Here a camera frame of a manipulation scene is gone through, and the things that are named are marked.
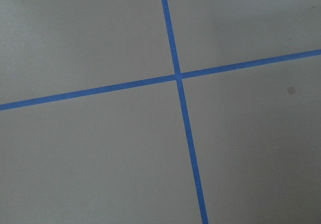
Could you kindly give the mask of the blue tape line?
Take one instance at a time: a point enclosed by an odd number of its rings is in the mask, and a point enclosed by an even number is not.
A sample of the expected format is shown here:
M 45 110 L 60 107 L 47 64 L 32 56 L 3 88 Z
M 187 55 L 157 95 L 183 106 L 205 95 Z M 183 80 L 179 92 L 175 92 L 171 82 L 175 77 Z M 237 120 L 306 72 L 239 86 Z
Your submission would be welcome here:
M 200 216 L 201 216 L 202 223 L 208 223 L 209 220 L 208 220 L 206 204 L 205 204 L 205 199 L 203 194 L 203 187 L 202 187 L 201 176 L 199 172 L 194 138 L 193 138 L 191 123 L 189 118 L 189 111 L 188 111 L 188 106 L 186 102 L 183 77 L 180 69 L 180 63 L 179 63 L 179 58 L 178 58 L 178 53 L 176 48 L 176 41 L 175 41 L 175 35 L 174 35 L 173 24 L 171 19 L 170 7 L 169 7 L 168 0 L 161 0 L 161 1 L 162 1 L 163 12 L 164 12 L 168 40 L 169 40 L 171 58 L 172 58 L 172 63 L 174 68 L 174 75 L 175 75 L 179 101 L 181 106 L 182 118 L 183 118 L 185 133 L 186 133 L 186 139 L 187 139 L 190 162 L 191 162 L 193 178 L 195 183 L 195 189 L 196 189 L 196 194 L 198 199 Z

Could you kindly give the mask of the blue tape line crossing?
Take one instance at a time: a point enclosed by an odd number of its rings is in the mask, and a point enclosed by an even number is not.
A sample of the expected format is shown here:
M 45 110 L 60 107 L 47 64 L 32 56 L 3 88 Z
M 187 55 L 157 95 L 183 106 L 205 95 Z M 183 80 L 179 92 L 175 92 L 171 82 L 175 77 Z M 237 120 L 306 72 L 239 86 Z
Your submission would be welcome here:
M 320 55 L 320 49 L 1 104 L 1 111 Z

